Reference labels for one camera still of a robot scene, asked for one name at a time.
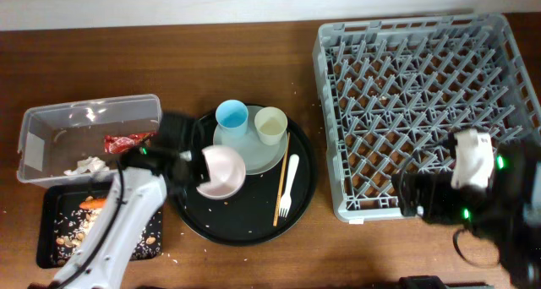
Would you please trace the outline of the light grey plate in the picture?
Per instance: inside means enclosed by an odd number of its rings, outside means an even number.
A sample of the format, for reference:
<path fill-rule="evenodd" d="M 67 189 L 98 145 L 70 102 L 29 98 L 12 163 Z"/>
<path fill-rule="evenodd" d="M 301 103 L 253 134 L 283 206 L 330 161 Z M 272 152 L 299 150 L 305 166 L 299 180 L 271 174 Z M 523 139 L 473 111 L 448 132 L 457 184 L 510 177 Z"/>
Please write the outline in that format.
<path fill-rule="evenodd" d="M 260 141 L 254 125 L 254 118 L 261 109 L 262 106 L 248 106 L 249 121 L 245 135 L 231 137 L 219 125 L 216 125 L 213 135 L 213 145 L 225 145 L 233 148 L 243 158 L 247 175 L 257 175 L 269 171 L 282 160 L 286 152 L 286 134 L 283 134 L 280 141 L 274 145 L 267 145 Z"/>

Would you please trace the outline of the grey dishwasher rack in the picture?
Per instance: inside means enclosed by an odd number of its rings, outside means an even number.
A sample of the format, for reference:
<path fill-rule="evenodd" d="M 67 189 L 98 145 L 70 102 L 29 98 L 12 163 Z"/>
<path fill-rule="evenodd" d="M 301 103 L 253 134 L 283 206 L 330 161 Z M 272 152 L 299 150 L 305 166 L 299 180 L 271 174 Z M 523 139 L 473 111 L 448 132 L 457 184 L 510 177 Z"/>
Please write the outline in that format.
<path fill-rule="evenodd" d="M 313 50 L 336 217 L 400 217 L 391 176 L 448 172 L 450 131 L 540 139 L 538 92 L 501 14 L 321 25 Z"/>

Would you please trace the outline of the blue plastic cup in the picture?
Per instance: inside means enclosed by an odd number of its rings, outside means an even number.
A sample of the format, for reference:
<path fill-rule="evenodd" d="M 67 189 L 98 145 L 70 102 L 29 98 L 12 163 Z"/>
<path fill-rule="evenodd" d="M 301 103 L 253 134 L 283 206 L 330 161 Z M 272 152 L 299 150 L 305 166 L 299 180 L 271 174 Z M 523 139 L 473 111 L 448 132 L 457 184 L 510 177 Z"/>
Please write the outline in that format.
<path fill-rule="evenodd" d="M 216 121 L 225 133 L 231 137 L 241 137 L 248 129 L 249 110 L 238 100 L 222 102 L 216 109 Z"/>

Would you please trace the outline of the orange carrot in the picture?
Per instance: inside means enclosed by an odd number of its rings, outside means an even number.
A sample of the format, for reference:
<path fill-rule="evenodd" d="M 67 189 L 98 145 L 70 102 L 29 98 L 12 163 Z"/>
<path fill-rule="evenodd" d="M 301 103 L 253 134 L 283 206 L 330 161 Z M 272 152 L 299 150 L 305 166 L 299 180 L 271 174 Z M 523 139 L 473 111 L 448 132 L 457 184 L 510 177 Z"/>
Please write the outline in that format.
<path fill-rule="evenodd" d="M 98 210 L 102 209 L 106 202 L 106 199 L 87 199 L 86 201 L 82 202 L 79 207 L 82 210 Z"/>

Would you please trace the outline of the white tissue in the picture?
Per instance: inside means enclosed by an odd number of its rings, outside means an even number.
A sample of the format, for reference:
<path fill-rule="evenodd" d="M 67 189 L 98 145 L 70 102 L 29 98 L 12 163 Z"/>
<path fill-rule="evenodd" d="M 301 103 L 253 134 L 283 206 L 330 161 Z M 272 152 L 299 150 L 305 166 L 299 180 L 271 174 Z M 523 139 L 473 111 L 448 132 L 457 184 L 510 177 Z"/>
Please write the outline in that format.
<path fill-rule="evenodd" d="M 74 170 L 66 170 L 63 172 L 66 176 L 75 176 L 84 173 L 106 172 L 110 168 L 102 159 L 97 156 L 89 156 L 88 158 L 78 161 L 77 167 Z"/>

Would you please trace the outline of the white plastic fork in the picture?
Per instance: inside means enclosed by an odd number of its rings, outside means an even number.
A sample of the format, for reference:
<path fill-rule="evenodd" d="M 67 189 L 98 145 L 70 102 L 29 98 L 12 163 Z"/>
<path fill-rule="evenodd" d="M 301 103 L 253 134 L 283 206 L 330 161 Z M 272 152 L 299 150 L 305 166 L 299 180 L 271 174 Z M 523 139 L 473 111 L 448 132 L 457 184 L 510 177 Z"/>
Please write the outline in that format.
<path fill-rule="evenodd" d="M 287 165 L 287 178 L 286 178 L 286 187 L 283 195 L 281 196 L 280 205 L 279 205 L 279 216 L 286 218 L 289 210 L 292 205 L 291 190 L 294 182 L 294 178 L 297 173 L 299 164 L 299 156 L 297 154 L 292 154 L 289 157 L 289 162 Z"/>

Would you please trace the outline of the pink bowl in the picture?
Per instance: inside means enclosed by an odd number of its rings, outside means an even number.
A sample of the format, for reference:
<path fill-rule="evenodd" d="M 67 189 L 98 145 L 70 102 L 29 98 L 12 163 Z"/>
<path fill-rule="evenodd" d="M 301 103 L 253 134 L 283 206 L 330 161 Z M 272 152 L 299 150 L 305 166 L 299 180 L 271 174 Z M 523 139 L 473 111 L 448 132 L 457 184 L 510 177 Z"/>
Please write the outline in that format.
<path fill-rule="evenodd" d="M 227 199 L 237 193 L 246 178 L 246 166 L 235 149 L 212 145 L 203 149 L 210 181 L 201 183 L 197 191 L 207 199 Z"/>

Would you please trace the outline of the wooden chopstick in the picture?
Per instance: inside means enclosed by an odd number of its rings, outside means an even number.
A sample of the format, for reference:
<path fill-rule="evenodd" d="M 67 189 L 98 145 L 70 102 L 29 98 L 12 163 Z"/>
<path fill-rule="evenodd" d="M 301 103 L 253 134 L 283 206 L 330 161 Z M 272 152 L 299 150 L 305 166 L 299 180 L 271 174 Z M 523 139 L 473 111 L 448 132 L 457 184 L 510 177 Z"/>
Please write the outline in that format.
<path fill-rule="evenodd" d="M 278 224 L 280 203 L 281 203 L 281 196 L 282 196 L 282 189 L 283 189 L 285 176 L 286 176 L 285 172 L 286 172 L 286 168 L 287 168 L 287 155 L 288 155 L 289 143 L 290 143 L 289 140 L 290 140 L 290 133 L 287 132 L 287 146 L 286 146 L 284 156 L 282 157 L 281 174 L 280 174 L 280 180 L 279 180 L 279 185 L 278 185 L 278 190 L 277 190 L 277 197 L 276 197 L 276 208 L 275 208 L 275 214 L 274 214 L 273 223 L 272 223 L 273 227 L 277 227 L 277 224 Z"/>

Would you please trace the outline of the food scraps pile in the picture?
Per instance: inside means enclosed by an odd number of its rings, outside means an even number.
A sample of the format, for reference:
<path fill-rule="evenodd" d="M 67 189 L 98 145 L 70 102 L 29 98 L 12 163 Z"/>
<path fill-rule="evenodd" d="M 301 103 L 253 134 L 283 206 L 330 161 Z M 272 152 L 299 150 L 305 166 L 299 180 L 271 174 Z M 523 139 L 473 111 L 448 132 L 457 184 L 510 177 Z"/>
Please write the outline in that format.
<path fill-rule="evenodd" d="M 70 215 L 60 214 L 54 221 L 52 267 L 61 267 L 75 254 L 94 226 L 101 209 L 73 210 Z M 152 259 L 161 253 L 163 215 L 158 210 L 143 228 L 130 257 L 131 260 Z"/>

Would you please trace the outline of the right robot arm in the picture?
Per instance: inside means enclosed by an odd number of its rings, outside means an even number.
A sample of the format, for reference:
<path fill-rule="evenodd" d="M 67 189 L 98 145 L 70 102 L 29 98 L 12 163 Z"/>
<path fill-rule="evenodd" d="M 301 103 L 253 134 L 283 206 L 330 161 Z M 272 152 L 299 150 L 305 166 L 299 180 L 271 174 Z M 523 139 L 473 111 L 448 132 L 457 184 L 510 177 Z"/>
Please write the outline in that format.
<path fill-rule="evenodd" d="M 540 286 L 540 146 L 529 140 L 493 147 L 474 128 L 440 141 L 455 165 L 451 172 L 408 173 L 391 178 L 405 217 L 459 226 L 492 242 L 498 263 L 516 288 Z"/>

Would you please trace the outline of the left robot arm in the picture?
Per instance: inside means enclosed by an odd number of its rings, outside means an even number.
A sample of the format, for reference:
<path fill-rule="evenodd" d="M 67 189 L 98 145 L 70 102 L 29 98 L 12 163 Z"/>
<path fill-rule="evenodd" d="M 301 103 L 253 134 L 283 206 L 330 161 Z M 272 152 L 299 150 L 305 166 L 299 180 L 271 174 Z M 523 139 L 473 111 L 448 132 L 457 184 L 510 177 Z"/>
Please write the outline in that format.
<path fill-rule="evenodd" d="M 139 236 L 167 197 L 185 201 L 188 188 L 209 181 L 204 137 L 199 119 L 164 113 L 150 144 L 136 145 L 120 156 L 94 226 L 49 286 L 120 287 Z"/>

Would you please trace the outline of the round black serving tray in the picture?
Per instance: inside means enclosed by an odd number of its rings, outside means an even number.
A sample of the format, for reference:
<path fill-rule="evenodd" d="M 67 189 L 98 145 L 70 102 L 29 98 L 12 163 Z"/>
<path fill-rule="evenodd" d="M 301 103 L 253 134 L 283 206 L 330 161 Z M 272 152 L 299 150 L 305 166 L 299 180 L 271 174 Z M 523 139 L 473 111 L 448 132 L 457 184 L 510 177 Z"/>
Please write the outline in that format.
<path fill-rule="evenodd" d="M 200 121 L 205 133 L 203 146 L 212 146 L 218 125 L 216 114 L 209 112 Z M 193 231 L 215 243 L 248 246 L 279 237 L 294 226 L 308 208 L 318 175 L 314 149 L 304 131 L 290 121 L 287 132 L 290 133 L 287 165 L 292 154 L 299 156 L 299 164 L 291 190 L 291 208 L 286 218 L 279 216 L 277 227 L 272 223 L 282 160 L 267 172 L 246 174 L 240 190 L 227 199 L 207 199 L 198 193 L 197 188 L 187 192 L 185 201 L 170 197 L 175 211 Z M 282 194 L 286 187 L 287 168 L 285 175 Z"/>

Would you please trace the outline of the black rectangular tray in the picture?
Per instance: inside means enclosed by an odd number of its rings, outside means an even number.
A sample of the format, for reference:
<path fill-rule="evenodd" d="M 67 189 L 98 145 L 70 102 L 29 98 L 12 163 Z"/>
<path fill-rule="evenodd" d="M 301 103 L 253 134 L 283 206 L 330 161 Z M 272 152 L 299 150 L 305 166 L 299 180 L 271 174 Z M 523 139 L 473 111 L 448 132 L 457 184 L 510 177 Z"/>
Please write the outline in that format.
<path fill-rule="evenodd" d="M 49 255 L 52 254 L 54 221 L 61 219 L 60 214 L 70 215 L 73 210 L 87 199 L 104 199 L 110 183 L 71 184 L 49 188 L 43 199 L 41 228 L 38 239 L 36 263 L 42 269 L 52 269 Z"/>

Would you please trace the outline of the clear plastic bin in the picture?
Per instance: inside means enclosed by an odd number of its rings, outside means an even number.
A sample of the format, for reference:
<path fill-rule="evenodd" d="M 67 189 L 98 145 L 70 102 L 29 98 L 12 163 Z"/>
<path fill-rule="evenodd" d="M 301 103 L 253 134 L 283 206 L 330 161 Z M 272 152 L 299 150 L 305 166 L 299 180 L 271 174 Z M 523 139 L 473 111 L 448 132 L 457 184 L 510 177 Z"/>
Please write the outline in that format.
<path fill-rule="evenodd" d="M 38 106 L 24 114 L 19 134 L 17 179 L 43 188 L 109 181 L 117 173 L 117 154 L 106 154 L 104 137 L 149 133 L 161 120 L 157 95 L 127 95 Z M 97 156 L 106 172 L 63 174 L 77 162 Z"/>

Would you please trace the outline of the red snack wrapper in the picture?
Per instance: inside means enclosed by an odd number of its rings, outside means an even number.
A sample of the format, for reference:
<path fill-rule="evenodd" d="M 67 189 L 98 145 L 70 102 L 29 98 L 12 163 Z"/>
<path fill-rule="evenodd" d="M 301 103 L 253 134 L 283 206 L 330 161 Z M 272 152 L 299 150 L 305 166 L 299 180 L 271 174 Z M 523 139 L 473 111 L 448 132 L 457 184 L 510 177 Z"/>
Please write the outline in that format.
<path fill-rule="evenodd" d="M 129 134 L 124 136 L 106 135 L 104 137 L 104 151 L 106 154 L 122 154 L 136 145 L 146 143 L 155 135 L 155 132 Z"/>

